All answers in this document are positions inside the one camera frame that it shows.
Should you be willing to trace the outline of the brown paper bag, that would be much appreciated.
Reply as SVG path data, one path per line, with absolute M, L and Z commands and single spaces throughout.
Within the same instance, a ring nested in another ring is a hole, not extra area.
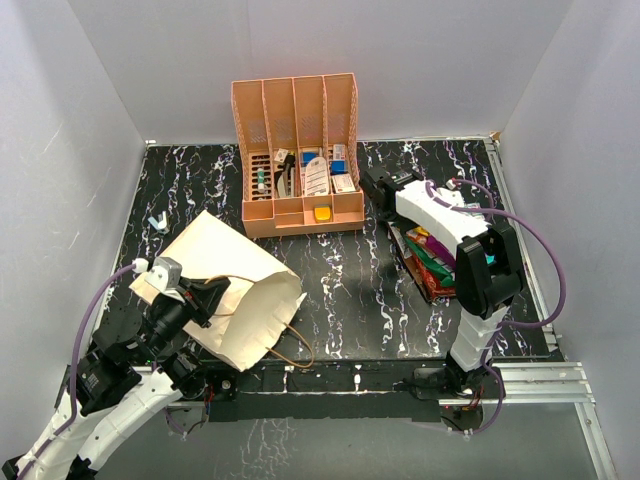
M 206 211 L 161 255 L 179 263 L 189 280 L 230 279 L 211 325 L 190 321 L 183 330 L 240 372 L 275 347 L 306 297 L 297 274 Z

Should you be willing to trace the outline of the brown kettle chips bag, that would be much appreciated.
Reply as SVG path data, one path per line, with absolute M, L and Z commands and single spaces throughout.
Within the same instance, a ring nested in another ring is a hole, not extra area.
M 408 247 L 406 241 L 404 240 L 400 230 L 392 223 L 388 223 L 387 228 L 389 230 L 391 240 L 397 249 L 400 260 L 403 262 L 404 266 L 408 270 L 415 283 L 418 286 L 423 287 L 424 282 L 422 276 L 412 257 L 412 252 Z

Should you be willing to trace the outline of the orange fruit candy bag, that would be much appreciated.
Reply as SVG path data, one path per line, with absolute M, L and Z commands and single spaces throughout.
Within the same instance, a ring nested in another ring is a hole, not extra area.
M 408 230 L 406 235 L 410 238 L 428 238 L 430 233 L 418 226 Z

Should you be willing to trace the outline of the green chips bag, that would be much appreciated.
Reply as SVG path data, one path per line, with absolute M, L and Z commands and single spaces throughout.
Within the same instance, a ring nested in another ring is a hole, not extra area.
M 429 266 L 430 269 L 443 269 L 448 273 L 451 273 L 454 279 L 454 268 L 447 265 L 442 259 L 434 255 L 431 251 L 429 251 L 425 247 L 426 238 L 410 238 L 406 235 L 403 235 L 404 240 L 406 241 L 408 247 L 410 248 L 412 255 L 415 254 L 418 256 L 426 265 Z

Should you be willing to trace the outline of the red doritos bag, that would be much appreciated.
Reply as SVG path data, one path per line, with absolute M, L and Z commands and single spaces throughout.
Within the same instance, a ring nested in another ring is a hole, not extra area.
M 430 269 L 418 256 L 411 256 L 419 282 L 428 300 L 454 298 L 456 296 L 455 282 L 451 273 L 443 269 Z

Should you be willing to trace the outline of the purple grape candy bag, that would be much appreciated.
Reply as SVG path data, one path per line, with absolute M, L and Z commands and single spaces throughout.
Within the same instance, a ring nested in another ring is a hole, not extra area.
M 426 236 L 425 247 L 434 255 L 442 259 L 447 265 L 455 267 L 456 261 L 454 255 L 433 235 Z

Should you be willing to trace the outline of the teal white snack bag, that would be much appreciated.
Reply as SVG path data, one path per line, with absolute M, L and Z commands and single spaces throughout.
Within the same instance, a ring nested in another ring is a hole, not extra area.
M 486 215 L 480 212 L 481 205 L 479 203 L 474 202 L 474 203 L 465 204 L 464 208 L 467 210 L 466 212 L 467 215 L 480 220 L 486 220 Z

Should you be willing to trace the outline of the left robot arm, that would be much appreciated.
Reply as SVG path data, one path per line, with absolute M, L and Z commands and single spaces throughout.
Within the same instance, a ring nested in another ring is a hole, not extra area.
M 204 368 L 166 350 L 189 322 L 208 325 L 231 282 L 181 279 L 177 295 L 159 294 L 140 327 L 122 340 L 102 331 L 85 356 L 74 355 L 56 410 L 33 447 L 1 468 L 5 479 L 93 479 L 147 421 L 181 399 L 211 397 Z

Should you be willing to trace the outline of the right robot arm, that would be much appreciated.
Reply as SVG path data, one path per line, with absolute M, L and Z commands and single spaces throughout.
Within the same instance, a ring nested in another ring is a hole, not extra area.
M 374 167 L 359 184 L 386 219 L 423 228 L 454 259 L 458 331 L 441 369 L 413 374 L 415 388 L 460 397 L 478 392 L 494 336 L 526 283 L 515 230 L 506 221 L 490 224 L 479 213 L 464 212 L 457 192 L 437 188 L 413 170 Z

